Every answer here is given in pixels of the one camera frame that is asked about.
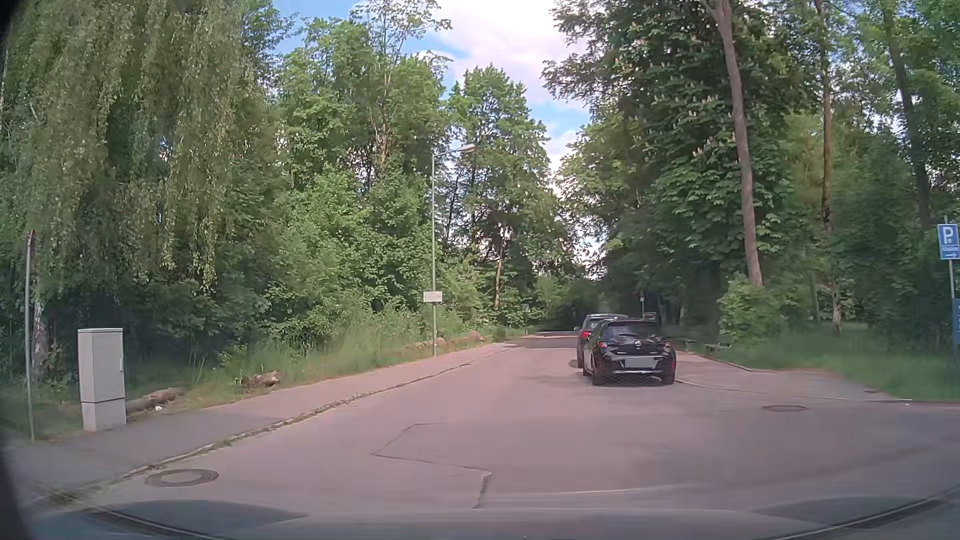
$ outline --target metal pole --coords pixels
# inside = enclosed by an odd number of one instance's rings
[[[437,156],[430,157],[430,253],[431,253],[431,290],[437,290]],[[433,356],[437,355],[437,303],[431,303],[433,310]]]
[[[33,378],[33,366],[31,365],[30,356],[30,262],[31,257],[33,256],[32,251],[34,250],[34,233],[30,231],[30,234],[27,236],[27,272],[26,278],[23,280],[23,356],[24,356],[24,367],[26,371],[24,372],[27,379],[27,416],[30,417],[30,442],[33,443],[35,440],[34,436],[34,398],[33,398],[33,388],[31,379]]]
[[[947,217],[946,217],[946,216],[944,216],[944,223],[949,223],[949,221],[947,220]],[[953,359],[953,363],[952,363],[951,365],[952,365],[952,367],[953,367],[954,375],[956,375],[956,372],[957,372],[957,340],[956,340],[956,330],[955,330],[955,327],[956,327],[957,321],[953,320],[953,319],[956,318],[956,313],[953,312],[953,301],[956,299],[956,290],[957,290],[957,289],[956,289],[956,284],[955,284],[955,282],[954,282],[954,277],[953,277],[953,260],[952,260],[952,259],[947,259],[947,267],[948,267],[948,271],[949,271],[949,273],[950,273],[950,334],[951,334],[951,336],[950,336],[950,354],[951,354],[952,359]]]

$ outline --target road crack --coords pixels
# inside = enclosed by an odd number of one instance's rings
[[[438,426],[441,424],[442,424],[441,422],[417,422],[415,424],[411,424],[406,428],[404,428],[403,430],[400,430],[400,433],[397,433],[396,435],[391,437],[386,444],[384,444],[378,450],[371,452],[370,455],[372,455],[373,457],[383,457],[385,459],[397,459],[399,461],[413,461],[414,463],[422,463],[424,465],[452,467],[455,469],[467,469],[469,471],[477,471],[477,472],[483,473],[483,477],[480,479],[480,492],[477,494],[477,501],[473,505],[474,509],[479,508],[480,505],[483,503],[484,497],[487,495],[487,489],[488,487],[490,487],[490,481],[493,477],[493,471],[484,469],[482,467],[474,467],[472,465],[460,465],[457,463],[442,463],[440,461],[430,461],[429,459],[420,459],[418,457],[406,457],[402,455],[389,455],[389,454],[383,453],[385,450],[387,450],[387,447],[394,444],[397,440],[400,439],[400,437],[407,434],[407,432],[409,432],[413,428],[416,428],[419,426]]]

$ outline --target small sign board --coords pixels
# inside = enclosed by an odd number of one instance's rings
[[[937,238],[940,240],[940,260],[960,258],[960,235],[956,223],[938,224]]]

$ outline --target manhole cover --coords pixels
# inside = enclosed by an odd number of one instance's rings
[[[795,410],[807,410],[807,407],[803,405],[764,405],[764,409],[772,410],[774,412],[791,412]]]
[[[172,469],[149,475],[143,481],[156,487],[187,487],[212,482],[219,476],[216,471],[209,469]]]

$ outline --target white cloud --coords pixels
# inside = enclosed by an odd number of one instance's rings
[[[576,50],[567,48],[564,35],[554,27],[553,4],[553,0],[442,0],[437,14],[450,19],[453,29],[436,38],[460,51],[451,55],[458,79],[468,69],[492,63],[527,86],[532,104],[551,102],[540,79],[543,62],[562,61]],[[583,108],[579,103],[569,105]]]
[[[546,143],[546,154],[550,157],[550,168],[554,171],[560,168],[561,160],[569,154],[570,149],[566,145],[577,140],[579,130],[566,130],[556,133],[555,126],[547,126],[547,134],[550,140]]]

